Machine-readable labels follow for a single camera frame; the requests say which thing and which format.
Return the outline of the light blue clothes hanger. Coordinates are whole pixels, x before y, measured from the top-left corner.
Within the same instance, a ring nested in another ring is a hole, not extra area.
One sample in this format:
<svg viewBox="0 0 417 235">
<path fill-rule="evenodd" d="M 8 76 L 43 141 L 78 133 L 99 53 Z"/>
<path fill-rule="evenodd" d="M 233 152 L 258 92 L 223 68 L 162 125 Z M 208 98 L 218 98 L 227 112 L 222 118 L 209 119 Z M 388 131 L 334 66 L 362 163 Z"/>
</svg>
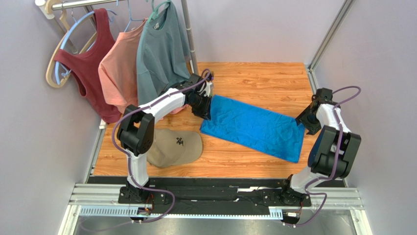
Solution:
<svg viewBox="0 0 417 235">
<path fill-rule="evenodd" d="M 65 69 L 64 65 L 61 62 L 57 61 L 56 55 L 58 54 L 58 51 L 60 49 L 61 50 L 70 49 L 70 37 L 72 36 L 74 31 L 81 24 L 83 24 L 85 21 L 92 20 L 93 22 L 95 22 L 95 20 L 93 18 L 94 13 L 95 13 L 94 11 L 89 12 L 86 15 L 84 15 L 83 17 L 81 17 L 80 19 L 76 20 L 75 23 L 64 34 L 64 36 L 61 39 L 61 41 L 59 42 L 57 48 L 53 52 L 51 60 L 49 62 L 47 70 L 46 70 L 46 80 L 51 87 L 54 87 L 54 88 L 63 87 L 66 84 L 66 82 L 68 81 L 69 77 L 71 76 L 71 72 L 72 72 L 72 70 Z M 94 28 L 95 28 L 95 32 L 87 40 L 85 45 L 80 50 L 77 47 L 75 47 L 75 49 L 71 48 L 71 50 L 69 51 L 70 54 L 78 55 L 78 54 L 81 54 L 81 53 L 85 53 L 93 47 L 93 45 L 96 42 L 97 35 L 98 35 L 97 26 L 94 26 Z"/>
</svg>

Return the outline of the wooden clothes hanger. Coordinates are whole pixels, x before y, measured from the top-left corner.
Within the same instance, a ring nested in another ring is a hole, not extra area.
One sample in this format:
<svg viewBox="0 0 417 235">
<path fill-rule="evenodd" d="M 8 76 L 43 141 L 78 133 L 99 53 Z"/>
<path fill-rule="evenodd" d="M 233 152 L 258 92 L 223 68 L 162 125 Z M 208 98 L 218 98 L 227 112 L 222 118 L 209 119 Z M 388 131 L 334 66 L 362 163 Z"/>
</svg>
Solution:
<svg viewBox="0 0 417 235">
<path fill-rule="evenodd" d="M 97 32 L 95 32 L 86 44 L 78 50 L 72 41 L 70 40 L 71 34 L 75 29 L 87 20 L 90 20 L 93 27 L 97 28 L 96 21 L 93 18 L 94 10 L 93 5 L 106 3 L 106 0 L 77 0 L 69 2 L 67 0 L 37 0 L 36 5 L 42 10 L 45 17 L 49 20 L 55 20 L 57 27 L 63 33 L 63 38 L 58 43 L 55 51 L 53 52 L 50 62 L 46 69 L 46 82 L 53 88 L 60 88 L 64 86 L 67 80 L 71 76 L 71 70 L 67 70 L 64 65 L 55 60 L 55 56 L 59 50 L 64 50 L 66 46 L 69 47 L 70 53 L 81 54 L 85 53 L 92 48 L 96 39 Z M 84 7 L 87 11 L 86 15 L 80 19 L 74 19 L 74 24 L 70 25 L 67 21 L 67 9 L 75 9 L 77 7 Z"/>
</svg>

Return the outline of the pink t-shirt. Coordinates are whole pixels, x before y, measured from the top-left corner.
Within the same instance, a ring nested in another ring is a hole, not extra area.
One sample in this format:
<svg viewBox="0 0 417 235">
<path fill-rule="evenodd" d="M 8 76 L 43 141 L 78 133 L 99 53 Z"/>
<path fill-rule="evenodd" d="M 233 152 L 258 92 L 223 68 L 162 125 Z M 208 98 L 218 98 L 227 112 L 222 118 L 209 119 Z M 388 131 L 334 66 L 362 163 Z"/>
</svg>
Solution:
<svg viewBox="0 0 417 235">
<path fill-rule="evenodd" d="M 128 105 L 139 105 L 136 59 L 144 24 L 132 31 L 121 32 L 98 67 L 105 101 L 121 113 Z"/>
</svg>

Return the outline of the blue cloth napkin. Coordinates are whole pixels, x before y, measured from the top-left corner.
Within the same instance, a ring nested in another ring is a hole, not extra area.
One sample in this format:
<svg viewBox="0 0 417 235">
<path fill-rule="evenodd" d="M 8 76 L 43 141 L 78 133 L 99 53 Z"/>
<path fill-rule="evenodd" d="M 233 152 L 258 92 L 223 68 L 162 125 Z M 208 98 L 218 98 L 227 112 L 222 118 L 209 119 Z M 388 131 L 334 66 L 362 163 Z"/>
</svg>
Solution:
<svg viewBox="0 0 417 235">
<path fill-rule="evenodd" d="M 200 131 L 256 151 L 297 163 L 305 128 L 295 118 L 216 95 L 211 103 L 211 120 Z"/>
</svg>

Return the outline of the maroon tank top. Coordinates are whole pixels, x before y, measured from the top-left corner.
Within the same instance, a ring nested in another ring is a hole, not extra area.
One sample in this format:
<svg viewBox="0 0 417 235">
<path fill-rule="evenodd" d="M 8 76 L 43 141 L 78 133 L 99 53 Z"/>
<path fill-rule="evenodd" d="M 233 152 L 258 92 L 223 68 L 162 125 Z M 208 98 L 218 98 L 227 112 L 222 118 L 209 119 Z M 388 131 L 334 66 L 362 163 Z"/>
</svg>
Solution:
<svg viewBox="0 0 417 235">
<path fill-rule="evenodd" d="M 59 49 L 54 59 L 71 70 L 80 95 L 90 103 L 100 118 L 106 123 L 114 123 L 119 120 L 120 112 L 116 106 L 105 101 L 98 67 L 115 44 L 115 40 L 110 31 L 107 10 L 96 9 L 93 16 L 97 23 L 97 38 L 92 48 L 80 54 L 71 54 Z"/>
</svg>

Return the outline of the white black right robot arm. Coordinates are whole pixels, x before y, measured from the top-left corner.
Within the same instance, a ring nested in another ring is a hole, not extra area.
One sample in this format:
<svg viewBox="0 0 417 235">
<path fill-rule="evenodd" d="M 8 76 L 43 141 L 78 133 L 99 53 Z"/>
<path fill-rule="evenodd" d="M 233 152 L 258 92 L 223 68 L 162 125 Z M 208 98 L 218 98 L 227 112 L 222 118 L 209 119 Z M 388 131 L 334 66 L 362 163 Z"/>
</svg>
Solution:
<svg viewBox="0 0 417 235">
<path fill-rule="evenodd" d="M 333 101 L 335 92 L 320 88 L 312 95 L 311 103 L 296 117 L 309 135 L 317 134 L 307 166 L 288 178 L 285 191 L 307 194 L 318 184 L 349 175 L 358 152 L 361 137 L 353 133 L 343 121 L 341 105 Z"/>
</svg>

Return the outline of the aluminium frame rail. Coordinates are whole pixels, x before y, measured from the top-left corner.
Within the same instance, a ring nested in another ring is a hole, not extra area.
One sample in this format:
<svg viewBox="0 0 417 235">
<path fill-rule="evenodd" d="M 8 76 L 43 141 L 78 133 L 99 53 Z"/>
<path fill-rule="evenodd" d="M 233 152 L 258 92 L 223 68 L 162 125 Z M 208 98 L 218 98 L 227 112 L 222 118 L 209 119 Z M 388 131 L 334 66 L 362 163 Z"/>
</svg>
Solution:
<svg viewBox="0 0 417 235">
<path fill-rule="evenodd" d="M 151 178 L 150 186 L 284 188 L 283 179 Z M 322 183 L 308 195 L 311 207 L 263 206 L 249 201 L 179 201 L 169 205 L 121 204 L 120 177 L 76 184 L 61 235 L 94 234 L 313 234 L 370 235 L 359 191 L 342 181 Z"/>
</svg>

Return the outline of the teal clothes hanger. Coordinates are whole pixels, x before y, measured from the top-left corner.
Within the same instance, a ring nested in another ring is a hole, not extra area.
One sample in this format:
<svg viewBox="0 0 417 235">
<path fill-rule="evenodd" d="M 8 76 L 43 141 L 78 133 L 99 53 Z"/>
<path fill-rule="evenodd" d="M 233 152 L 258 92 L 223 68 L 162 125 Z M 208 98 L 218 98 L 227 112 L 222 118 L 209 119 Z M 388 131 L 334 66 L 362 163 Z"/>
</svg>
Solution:
<svg viewBox="0 0 417 235">
<path fill-rule="evenodd" d="M 170 5 L 171 1 L 170 0 L 165 0 L 161 3 L 159 3 L 157 6 L 155 6 L 155 1 L 151 0 L 151 7 L 152 7 L 152 13 L 151 15 L 148 17 L 147 22 L 150 23 L 152 20 L 154 20 L 155 18 L 158 17 L 159 14 L 159 8 L 165 5 Z"/>
</svg>

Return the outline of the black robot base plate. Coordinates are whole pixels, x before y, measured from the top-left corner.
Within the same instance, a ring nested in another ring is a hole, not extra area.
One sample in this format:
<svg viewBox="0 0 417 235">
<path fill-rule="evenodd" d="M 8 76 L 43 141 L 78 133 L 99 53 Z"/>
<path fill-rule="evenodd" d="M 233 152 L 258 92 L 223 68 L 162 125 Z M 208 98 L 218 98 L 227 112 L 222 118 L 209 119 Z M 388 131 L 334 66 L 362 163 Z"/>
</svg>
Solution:
<svg viewBox="0 0 417 235">
<path fill-rule="evenodd" d="M 183 186 L 163 187 L 157 192 L 129 189 L 122 187 L 118 195 L 121 204 L 160 204 L 169 205 L 172 197 L 179 201 L 209 201 L 209 202 L 244 202 L 249 201 L 263 206 L 278 207 L 311 207 L 311 197 L 290 195 L 282 188 L 254 187 L 216 187 L 216 186 Z"/>
</svg>

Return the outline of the teal t-shirt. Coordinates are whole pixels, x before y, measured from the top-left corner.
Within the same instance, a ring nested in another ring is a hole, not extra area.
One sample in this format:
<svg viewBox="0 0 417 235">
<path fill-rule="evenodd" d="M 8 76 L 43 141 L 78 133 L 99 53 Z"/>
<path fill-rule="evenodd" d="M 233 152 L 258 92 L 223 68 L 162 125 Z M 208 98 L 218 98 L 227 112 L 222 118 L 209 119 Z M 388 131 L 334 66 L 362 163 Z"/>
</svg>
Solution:
<svg viewBox="0 0 417 235">
<path fill-rule="evenodd" d="M 167 0 L 160 9 L 145 22 L 139 40 L 136 59 L 139 105 L 151 102 L 190 77 L 188 39 L 175 4 Z"/>
</svg>

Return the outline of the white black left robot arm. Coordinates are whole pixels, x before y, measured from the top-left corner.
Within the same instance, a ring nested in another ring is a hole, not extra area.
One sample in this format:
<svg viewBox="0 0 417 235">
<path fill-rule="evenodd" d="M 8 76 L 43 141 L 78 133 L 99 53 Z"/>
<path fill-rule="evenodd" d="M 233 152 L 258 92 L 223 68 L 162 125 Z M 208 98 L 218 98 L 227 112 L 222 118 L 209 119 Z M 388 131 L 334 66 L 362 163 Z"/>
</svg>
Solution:
<svg viewBox="0 0 417 235">
<path fill-rule="evenodd" d="M 128 163 L 126 187 L 134 191 L 149 191 L 146 155 L 153 144 L 155 124 L 173 110 L 184 105 L 205 120 L 211 119 L 213 73 L 205 69 L 201 75 L 192 74 L 187 81 L 176 83 L 156 99 L 127 107 L 113 128 L 112 141 L 119 140 L 116 148 L 125 153 Z"/>
</svg>

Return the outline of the metal clothes rack pole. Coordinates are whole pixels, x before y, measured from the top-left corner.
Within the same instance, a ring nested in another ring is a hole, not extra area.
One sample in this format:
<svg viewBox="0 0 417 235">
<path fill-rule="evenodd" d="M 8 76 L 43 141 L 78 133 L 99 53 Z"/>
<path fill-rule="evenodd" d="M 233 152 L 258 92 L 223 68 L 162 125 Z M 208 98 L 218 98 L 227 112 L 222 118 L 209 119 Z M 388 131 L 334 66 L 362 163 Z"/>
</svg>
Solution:
<svg viewBox="0 0 417 235">
<path fill-rule="evenodd" d="M 48 20 L 54 20 L 55 15 L 54 12 L 58 10 L 67 10 L 67 9 L 75 9 L 82 7 L 85 9 L 87 13 L 92 12 L 93 6 L 95 5 L 103 5 L 107 3 L 119 3 L 119 0 L 75 0 L 75 1 L 66 1 L 66 0 L 36 0 L 35 5 L 41 10 L 43 15 Z M 185 22 L 185 30 L 188 38 L 188 45 L 190 48 L 190 65 L 191 70 L 194 73 L 198 72 L 198 64 L 195 52 L 195 45 L 192 35 L 192 27 L 190 23 L 189 17 L 189 10 L 186 0 L 181 1 L 182 11 L 183 11 L 183 18 Z"/>
</svg>

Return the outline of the beige baseball cap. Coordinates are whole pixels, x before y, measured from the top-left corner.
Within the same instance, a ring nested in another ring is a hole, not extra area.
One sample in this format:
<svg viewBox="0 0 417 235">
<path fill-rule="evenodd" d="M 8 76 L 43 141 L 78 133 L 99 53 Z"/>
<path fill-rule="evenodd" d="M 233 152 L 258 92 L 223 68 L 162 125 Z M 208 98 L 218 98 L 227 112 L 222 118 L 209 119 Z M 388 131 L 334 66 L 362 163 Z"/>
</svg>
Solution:
<svg viewBox="0 0 417 235">
<path fill-rule="evenodd" d="M 185 165 L 199 159 L 202 151 L 202 138 L 197 132 L 155 129 L 147 161 L 159 168 Z"/>
</svg>

